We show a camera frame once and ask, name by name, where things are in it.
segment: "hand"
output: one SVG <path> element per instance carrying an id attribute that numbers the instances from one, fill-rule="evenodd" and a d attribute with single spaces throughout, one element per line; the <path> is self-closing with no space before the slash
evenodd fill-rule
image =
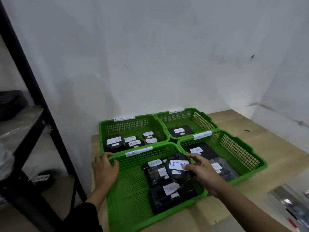
<path id="1" fill-rule="evenodd" d="M 212 167 L 211 163 L 199 154 L 187 154 L 189 158 L 194 158 L 201 162 L 201 165 L 187 164 L 183 169 L 193 171 L 196 179 L 207 189 L 207 191 L 218 198 L 222 189 L 228 184 Z"/>
<path id="2" fill-rule="evenodd" d="M 113 155 L 111 152 L 104 152 L 102 156 L 96 156 L 95 161 L 92 162 L 96 189 L 108 188 L 109 190 L 115 183 L 119 172 L 119 162 L 114 160 L 114 167 L 111 166 L 108 158 Z"/>

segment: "white label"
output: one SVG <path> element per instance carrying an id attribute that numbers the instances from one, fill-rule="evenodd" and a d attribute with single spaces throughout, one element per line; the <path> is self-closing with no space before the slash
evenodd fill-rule
<path id="1" fill-rule="evenodd" d="M 129 116 L 125 118 L 125 120 L 133 120 L 133 119 L 135 119 L 135 116 Z"/>
<path id="2" fill-rule="evenodd" d="M 41 182 L 46 181 L 49 178 L 50 174 L 36 176 L 36 178 L 32 182 Z"/>
<path id="3" fill-rule="evenodd" d="M 179 197 L 178 192 L 176 192 L 176 193 L 174 193 L 174 194 L 171 194 L 171 198 L 175 198 L 175 197 Z"/>
<path id="4" fill-rule="evenodd" d="M 158 140 L 156 138 L 149 138 L 149 139 L 146 139 L 146 142 L 149 144 L 149 143 L 156 143 L 158 142 Z"/>
<path id="5" fill-rule="evenodd" d="M 149 136 L 149 135 L 153 135 L 153 134 L 154 134 L 154 133 L 153 133 L 152 131 L 143 133 L 144 136 Z"/>
<path id="6" fill-rule="evenodd" d="M 137 144 L 141 144 L 141 140 L 136 140 L 136 141 L 133 141 L 133 142 L 129 142 L 129 146 L 130 147 L 135 146 Z"/>
<path id="7" fill-rule="evenodd" d="M 134 140 L 136 140 L 135 136 L 125 138 L 125 142 L 131 142 L 131 141 L 134 141 Z"/>
<path id="8" fill-rule="evenodd" d="M 184 132 L 184 129 L 183 128 L 179 128 L 179 129 L 174 129 L 174 132 L 177 134 L 177 133 L 181 133 L 181 132 Z"/>
<path id="9" fill-rule="evenodd" d="M 149 167 L 155 167 L 160 164 L 162 164 L 162 161 L 159 159 L 148 162 Z"/>
<path id="10" fill-rule="evenodd" d="M 121 137 L 116 137 L 116 138 L 111 138 L 111 139 L 107 139 L 107 144 L 113 144 L 116 142 L 121 142 Z"/>
<path id="11" fill-rule="evenodd" d="M 211 164 L 211 165 L 212 165 L 212 167 L 214 168 L 214 170 L 216 170 L 216 171 L 222 169 L 221 165 L 218 164 L 218 163 L 214 163 L 214 164 Z"/>
<path id="12" fill-rule="evenodd" d="M 178 174 L 178 175 L 181 175 L 181 172 L 178 171 L 178 170 L 172 170 L 172 174 Z"/>
<path id="13" fill-rule="evenodd" d="M 170 114 L 174 114 L 174 113 L 178 113 L 178 112 L 182 112 L 182 111 L 184 111 L 183 108 L 178 109 L 178 110 L 176 110 L 176 111 L 170 111 L 169 113 L 170 113 Z"/>
<path id="14" fill-rule="evenodd" d="M 203 133 L 195 134 L 195 135 L 193 135 L 193 137 L 194 137 L 193 140 L 208 137 L 210 135 L 212 135 L 212 131 L 206 131 L 206 132 L 203 132 Z"/>
<path id="15" fill-rule="evenodd" d="M 153 147 L 145 147 L 145 148 L 142 148 L 142 149 L 139 149 L 139 150 L 136 150 L 136 151 L 126 152 L 126 157 L 134 156 L 134 155 L 146 152 L 146 151 L 151 151 L 152 149 L 153 149 Z"/>
<path id="16" fill-rule="evenodd" d="M 183 171 L 187 171 L 184 170 L 182 168 L 183 165 L 185 164 L 189 164 L 189 161 L 187 160 L 170 160 L 170 164 L 168 166 L 169 169 L 177 169 L 177 170 L 183 170 Z"/>
<path id="17" fill-rule="evenodd" d="M 160 174 L 160 177 L 166 176 L 168 174 L 165 168 L 158 169 L 158 172 Z"/>
<path id="18" fill-rule="evenodd" d="M 200 153 L 202 152 L 203 150 L 200 148 L 200 147 L 196 147 L 196 148 L 193 148 L 193 149 L 190 149 L 191 153 Z"/>
<path id="19" fill-rule="evenodd" d="M 171 184 L 164 186 L 163 189 L 164 189 L 164 192 L 165 192 L 166 195 L 170 195 L 170 194 L 174 193 L 175 191 L 177 191 L 179 187 L 180 186 L 179 186 L 178 183 L 173 182 Z"/>
<path id="20" fill-rule="evenodd" d="M 115 122 L 117 122 L 117 121 L 124 121 L 124 120 L 125 120 L 125 118 L 116 118 L 116 119 L 114 119 Z"/>

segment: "person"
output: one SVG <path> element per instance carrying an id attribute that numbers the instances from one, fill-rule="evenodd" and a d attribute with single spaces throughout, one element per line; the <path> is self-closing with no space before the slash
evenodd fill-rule
<path id="1" fill-rule="evenodd" d="M 103 231 L 97 213 L 119 172 L 119 162 L 115 160 L 112 167 L 108 160 L 112 155 L 110 152 L 105 152 L 100 158 L 95 158 L 92 163 L 95 190 L 85 203 L 70 212 L 57 231 L 74 229 Z M 183 168 L 195 173 L 196 180 L 226 206 L 246 232 L 291 232 L 221 178 L 207 159 L 198 154 L 187 154 L 187 156 L 198 160 L 201 165 L 187 164 Z"/>

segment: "green plastic basket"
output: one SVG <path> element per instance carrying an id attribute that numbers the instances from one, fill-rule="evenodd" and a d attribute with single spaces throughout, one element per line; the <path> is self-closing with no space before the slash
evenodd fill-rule
<path id="1" fill-rule="evenodd" d="M 158 143 L 152 150 L 126 157 L 126 152 L 110 157 L 119 161 L 119 174 L 116 183 L 107 195 L 109 230 L 115 231 L 138 231 L 149 226 L 185 207 L 188 207 L 204 198 L 207 191 L 197 181 L 192 180 L 198 196 L 185 201 L 158 215 L 153 215 L 149 201 L 149 185 L 141 166 L 149 161 L 168 158 L 175 152 L 181 153 L 175 143 Z"/>
<path id="2" fill-rule="evenodd" d="M 152 131 L 158 142 L 168 142 L 170 137 L 154 115 L 136 116 L 135 119 L 114 121 L 106 120 L 99 124 L 101 152 L 104 152 L 105 138 L 110 135 L 122 134 L 123 137 L 138 136 L 143 137 L 143 133 Z"/>
<path id="3" fill-rule="evenodd" d="M 208 144 L 218 156 L 224 158 L 230 166 L 239 173 L 239 177 L 230 181 L 235 184 L 249 178 L 253 174 L 267 168 L 267 163 L 258 156 L 248 144 L 226 131 L 218 130 L 211 136 L 194 140 L 193 136 L 186 136 L 178 141 L 178 146 L 183 153 L 184 149 L 197 143 Z"/>
<path id="4" fill-rule="evenodd" d="M 214 130 L 218 128 L 218 125 L 212 121 L 204 112 L 200 112 L 195 108 L 186 108 L 184 111 L 172 113 L 160 112 L 156 113 L 159 121 L 164 125 L 164 128 L 171 138 L 171 141 L 177 143 L 178 140 L 183 139 L 187 135 L 180 138 L 173 137 L 168 131 L 169 128 L 176 128 L 184 125 L 188 125 L 194 133 L 200 133 L 203 131 Z"/>

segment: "person's left hand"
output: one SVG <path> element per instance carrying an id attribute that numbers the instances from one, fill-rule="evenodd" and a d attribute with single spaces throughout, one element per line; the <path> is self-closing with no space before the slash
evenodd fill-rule
<path id="1" fill-rule="evenodd" d="M 119 172 L 119 162 L 114 160 L 114 167 L 111 166 L 108 158 L 113 155 L 111 152 L 104 152 L 102 156 L 96 156 L 95 161 L 92 162 L 96 189 L 110 189 L 115 183 Z"/>

